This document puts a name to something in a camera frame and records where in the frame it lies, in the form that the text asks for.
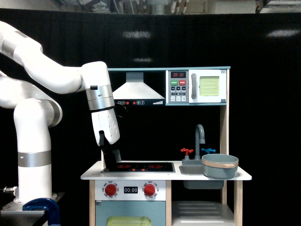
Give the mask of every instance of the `gray sink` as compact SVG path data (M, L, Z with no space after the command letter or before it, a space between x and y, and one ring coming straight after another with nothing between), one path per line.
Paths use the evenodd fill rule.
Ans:
M187 176L202 176L204 175L203 165L181 165L180 172ZM224 186L223 180L184 180L184 187L187 189L222 189Z
M183 175L203 175L204 170L203 170L203 165L199 166L183 166L181 165L180 167L180 172Z

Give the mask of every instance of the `timer display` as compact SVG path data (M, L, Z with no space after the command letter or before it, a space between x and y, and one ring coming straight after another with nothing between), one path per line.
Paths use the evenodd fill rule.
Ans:
M170 75L172 79L186 78L186 72L171 72Z
M124 194L138 194L138 187L124 187Z

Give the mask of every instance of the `black stovetop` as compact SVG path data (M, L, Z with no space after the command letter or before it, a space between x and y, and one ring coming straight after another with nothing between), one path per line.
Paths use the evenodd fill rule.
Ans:
M102 172L167 173L174 172L171 162L117 162L114 167Z

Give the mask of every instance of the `faucet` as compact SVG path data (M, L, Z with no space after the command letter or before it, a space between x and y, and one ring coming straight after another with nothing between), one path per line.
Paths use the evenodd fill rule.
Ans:
M200 160L201 156L199 153L199 145L200 144L205 144L205 132L204 132L204 127L199 124L196 127L196 155L194 157L195 160Z

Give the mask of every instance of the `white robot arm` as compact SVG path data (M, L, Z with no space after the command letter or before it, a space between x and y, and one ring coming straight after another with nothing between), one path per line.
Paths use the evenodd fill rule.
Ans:
M0 21L0 52L22 65L29 76L47 89L66 94L86 90L96 142L99 132L110 144L119 140L119 129L107 66L93 62L65 67L42 53L42 46L16 28Z
M29 82L12 79L0 71L0 106L15 109L19 179L16 202L52 197L48 128L61 121L60 105Z

